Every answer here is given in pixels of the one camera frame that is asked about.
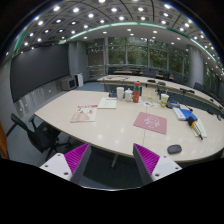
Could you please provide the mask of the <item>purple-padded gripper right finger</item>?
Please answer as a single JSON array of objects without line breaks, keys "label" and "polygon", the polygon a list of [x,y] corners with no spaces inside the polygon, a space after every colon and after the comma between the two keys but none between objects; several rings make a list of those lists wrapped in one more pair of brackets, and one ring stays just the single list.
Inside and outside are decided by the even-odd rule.
[{"label": "purple-padded gripper right finger", "polygon": [[153,151],[133,144],[133,155],[143,185],[148,185],[181,170],[181,167],[168,156],[160,156]]}]

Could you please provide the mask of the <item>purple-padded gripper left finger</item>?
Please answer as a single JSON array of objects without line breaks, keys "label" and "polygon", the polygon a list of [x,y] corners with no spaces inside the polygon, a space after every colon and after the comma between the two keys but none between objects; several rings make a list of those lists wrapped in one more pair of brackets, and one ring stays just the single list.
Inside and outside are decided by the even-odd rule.
[{"label": "purple-padded gripper left finger", "polygon": [[81,145],[66,154],[56,153],[41,169],[79,184],[91,155],[91,144]]}]

